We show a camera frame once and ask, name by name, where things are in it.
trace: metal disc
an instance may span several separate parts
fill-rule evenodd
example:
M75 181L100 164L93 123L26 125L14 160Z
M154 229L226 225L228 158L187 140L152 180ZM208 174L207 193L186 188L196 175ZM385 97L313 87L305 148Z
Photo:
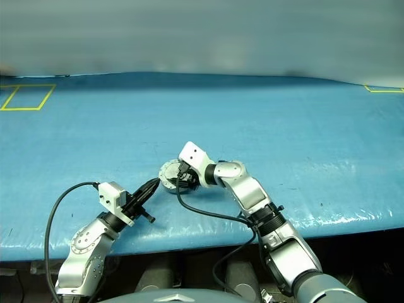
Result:
M171 183L169 179L177 177L179 165L180 165L179 160L174 159L165 162L163 166L160 168L160 171L158 172L158 177L162 181L162 185L170 193L175 193L177 191L175 184ZM187 191L189 191L188 188L180 187L180 193L186 193Z

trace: black connector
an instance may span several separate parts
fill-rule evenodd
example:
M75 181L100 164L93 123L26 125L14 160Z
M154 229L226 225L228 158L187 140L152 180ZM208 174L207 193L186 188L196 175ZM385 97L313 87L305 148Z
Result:
M271 202L250 216L250 219L257 226L261 237L268 235L286 222L286 219L280 213L281 210L283 210L282 205L276 207Z
M144 183L137 191L133 194L127 193L126 204L122 207L122 212L130 219L134 220L140 216L145 216L150 223L153 223L152 216L150 216L142 205L154 194L158 185L160 184L160 179L155 178Z
M196 173L189 169L185 174L184 177L182 177L183 179L179 179L178 185L180 188L186 188L186 189L192 189L193 191L195 191L199 185L201 185L199 183L199 178L198 175L196 175ZM168 179L169 182L173 185L177 184L177 178L170 178Z
M125 222L123 222L120 218L115 216L110 211L108 213L102 212L101 214L98 215L97 218L104 220L109 225L109 227L115 232L121 232L122 229L124 229L126 226Z
M93 182L92 185L96 190L98 190L98 185L100 185L100 183L99 182Z
M215 180L215 168L216 164L209 164L208 166L206 166L205 180L206 183L210 185L217 185L217 182Z
M186 162L184 162L184 161L181 161L181 164L179 165L179 168L178 168L177 177L178 177L178 178L184 177L184 174L186 174L186 172L187 172L190 168L191 168L191 166L190 166L188 163L186 163Z
M156 218L151 216L144 208L141 215L144 216L150 223L153 223L156 220Z

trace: gray floor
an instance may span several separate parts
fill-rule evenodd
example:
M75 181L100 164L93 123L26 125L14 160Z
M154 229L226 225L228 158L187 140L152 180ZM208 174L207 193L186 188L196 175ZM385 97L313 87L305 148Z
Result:
M395 296L402 286L404 264L396 247L396 240L402 239L404 230L332 237L309 241L322 262L323 270L348 285L368 303L399 302ZM384 243L383 249L375 244ZM176 260L175 284L182 288L207 288L220 290L214 282L213 264L231 247L176 251L164 254L144 254L108 258L107 283L99 293L100 299L109 299L134 292L144 270L158 258L170 257ZM249 260L254 268L261 288L265 288L279 302L293 303L279 293L273 280L262 268L258 259L257 245L251 245L240 254L239 259ZM18 276L6 268L17 268ZM0 303L48 303L51 297L45 286L45 276L32 275L30 263L0 263ZM218 272L224 277L225 268ZM22 301L22 289L25 299Z

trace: round metal part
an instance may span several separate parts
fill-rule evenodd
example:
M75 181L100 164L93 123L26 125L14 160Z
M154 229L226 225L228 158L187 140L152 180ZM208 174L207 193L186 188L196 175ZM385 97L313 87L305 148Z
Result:
M169 179L177 177L179 165L180 165L179 160L174 159L174 160L165 162L163 164L163 166L160 168L160 171L158 172L158 177L162 181L162 185L164 186L164 188L166 188L166 190L168 190L168 192L173 193L173 194L177 190L176 190L175 184L171 183L169 181ZM180 187L180 193L186 193L187 191L189 191L188 188Z
M240 283L236 287L234 287L234 290L238 292L241 295L241 297L245 298L246 300L250 302L255 302L257 296L255 294L254 289L250 285Z

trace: blue table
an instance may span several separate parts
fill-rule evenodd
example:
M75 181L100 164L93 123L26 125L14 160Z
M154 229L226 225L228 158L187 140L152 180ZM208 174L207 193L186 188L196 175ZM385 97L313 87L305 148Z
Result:
M134 191L186 141L214 160L243 161L304 237L404 227L400 90L165 73L15 78L1 85L1 261L43 258L49 212L69 186L116 181ZM239 212L219 188L184 198L209 211ZM114 254L225 246L251 236L238 223L181 208L162 188L145 207L156 222L140 218ZM70 194L54 219L50 256L66 257L72 235L102 210L92 187Z

